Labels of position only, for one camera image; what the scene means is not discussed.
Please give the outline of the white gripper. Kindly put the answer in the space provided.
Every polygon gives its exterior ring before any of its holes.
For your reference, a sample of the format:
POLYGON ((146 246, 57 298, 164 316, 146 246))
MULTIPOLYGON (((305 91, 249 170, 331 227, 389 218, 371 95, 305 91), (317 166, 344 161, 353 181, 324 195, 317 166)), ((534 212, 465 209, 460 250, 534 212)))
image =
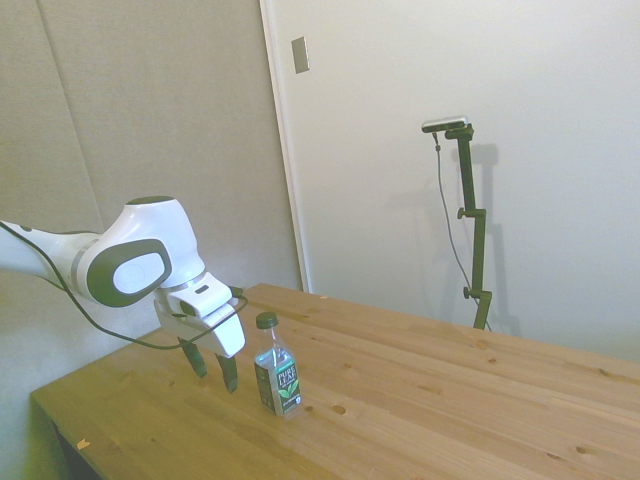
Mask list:
POLYGON ((208 373, 208 367, 198 346, 216 353, 225 387, 229 393, 237 390, 238 370, 233 357, 245 346, 244 331, 236 310, 229 303, 204 318, 178 316, 170 312, 159 300, 154 308, 161 326, 181 338, 180 346, 193 371, 199 378, 208 373))

